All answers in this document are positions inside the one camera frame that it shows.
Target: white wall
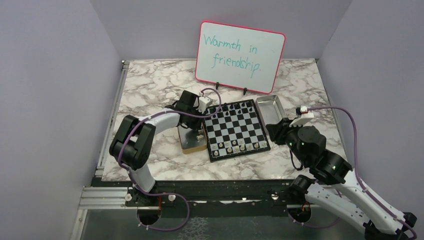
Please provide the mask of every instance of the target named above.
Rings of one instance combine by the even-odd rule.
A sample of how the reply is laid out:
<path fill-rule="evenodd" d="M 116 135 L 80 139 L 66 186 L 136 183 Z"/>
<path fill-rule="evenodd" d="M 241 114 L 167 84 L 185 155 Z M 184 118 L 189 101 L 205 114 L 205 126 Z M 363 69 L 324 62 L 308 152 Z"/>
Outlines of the white wall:
<path fill-rule="evenodd" d="M 283 58 L 319 58 L 352 0 L 90 0 L 126 60 L 195 58 L 203 20 L 283 32 Z"/>
<path fill-rule="evenodd" d="M 356 121 L 362 178 L 417 215 L 418 239 L 424 238 L 423 12 L 422 0 L 353 0 L 318 62 L 332 104 Z M 338 116 L 353 162 L 351 123 Z"/>
<path fill-rule="evenodd" d="M 88 0 L 0 5 L 0 239 L 69 239 L 121 60 Z"/>

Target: marble tabletop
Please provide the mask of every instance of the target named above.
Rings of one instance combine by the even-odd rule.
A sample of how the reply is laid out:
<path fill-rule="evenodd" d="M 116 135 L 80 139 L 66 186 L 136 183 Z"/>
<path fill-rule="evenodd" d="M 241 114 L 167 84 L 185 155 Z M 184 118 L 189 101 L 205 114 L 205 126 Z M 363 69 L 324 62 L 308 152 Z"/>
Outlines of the marble tabletop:
<path fill-rule="evenodd" d="M 151 115 L 172 104 L 183 90 L 197 94 L 203 88 L 214 87 L 195 79 L 195 66 L 195 59 L 131 61 L 113 135 L 126 115 Z M 220 86 L 218 91 L 226 103 L 265 96 L 254 92 L 243 95 L 243 90 L 224 86 Z M 279 97 L 291 119 L 296 117 L 295 108 L 300 105 L 323 106 L 329 103 L 314 59 L 282 60 L 271 94 Z M 218 104 L 218 98 L 212 91 L 205 95 Z M 308 125 L 314 125 L 327 138 L 327 149 L 346 158 L 332 111 L 316 111 L 315 119 Z M 269 142 L 270 151 L 210 162 L 207 150 L 183 154 L 178 131 L 174 127 L 155 136 L 147 163 L 156 180 L 294 179 L 299 174 L 311 177 L 307 169 L 297 171 L 292 167 L 287 146 Z M 126 171 L 110 155 L 105 161 L 102 181 L 129 181 Z"/>

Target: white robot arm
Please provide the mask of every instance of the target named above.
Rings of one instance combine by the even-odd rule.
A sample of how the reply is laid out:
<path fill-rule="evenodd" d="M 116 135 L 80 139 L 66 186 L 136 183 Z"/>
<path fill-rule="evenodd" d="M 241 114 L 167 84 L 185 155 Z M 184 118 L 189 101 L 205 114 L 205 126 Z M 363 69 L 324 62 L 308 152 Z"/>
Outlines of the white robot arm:
<path fill-rule="evenodd" d="M 147 165 L 154 136 L 178 125 L 194 130 L 200 129 L 201 119 L 210 117 L 204 116 L 204 112 L 211 104 L 212 100 L 209 97 L 198 96 L 184 90 L 178 101 L 166 106 L 160 112 L 140 118 L 127 115 L 116 132 L 109 154 L 116 158 L 121 167 L 127 169 L 135 184 L 148 193 L 155 185 L 155 179 Z M 134 142 L 129 141 L 128 136 L 138 138 Z"/>
<path fill-rule="evenodd" d="M 417 221 L 415 215 L 401 212 L 388 204 L 356 175 L 346 160 L 327 150 L 325 136 L 314 126 L 303 126 L 314 117 L 308 108 L 300 107 L 296 111 L 299 118 L 283 118 L 277 124 L 266 125 L 271 141 L 287 145 L 317 180 L 335 188 L 350 202 L 324 190 L 303 175 L 299 175 L 290 186 L 297 196 L 351 223 L 364 232 L 367 240 L 406 240 L 409 239 L 405 234 L 407 230 L 414 233 L 411 239 L 415 239 L 412 229 Z"/>

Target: black and white checkered board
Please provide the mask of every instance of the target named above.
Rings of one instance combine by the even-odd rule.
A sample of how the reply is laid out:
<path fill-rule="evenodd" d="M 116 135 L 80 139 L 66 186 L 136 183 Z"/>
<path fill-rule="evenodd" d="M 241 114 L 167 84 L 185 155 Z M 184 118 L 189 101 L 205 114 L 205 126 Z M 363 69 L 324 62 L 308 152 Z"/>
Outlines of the black and white checkered board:
<path fill-rule="evenodd" d="M 217 107 L 208 107 L 206 114 L 214 113 Z M 203 125 L 211 162 L 271 149 L 252 99 L 222 105 L 216 115 L 203 120 Z"/>

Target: silver tray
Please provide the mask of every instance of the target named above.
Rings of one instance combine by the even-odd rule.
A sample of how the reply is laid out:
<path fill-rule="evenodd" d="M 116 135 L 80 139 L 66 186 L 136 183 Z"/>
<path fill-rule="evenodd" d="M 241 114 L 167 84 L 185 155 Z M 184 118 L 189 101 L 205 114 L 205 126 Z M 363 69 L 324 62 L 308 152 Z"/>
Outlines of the silver tray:
<path fill-rule="evenodd" d="M 267 124 L 277 124 L 281 119 L 287 118 L 277 95 L 258 97 L 255 101 L 257 110 L 259 111 L 260 120 L 265 128 L 265 132 L 269 135 L 266 128 Z"/>

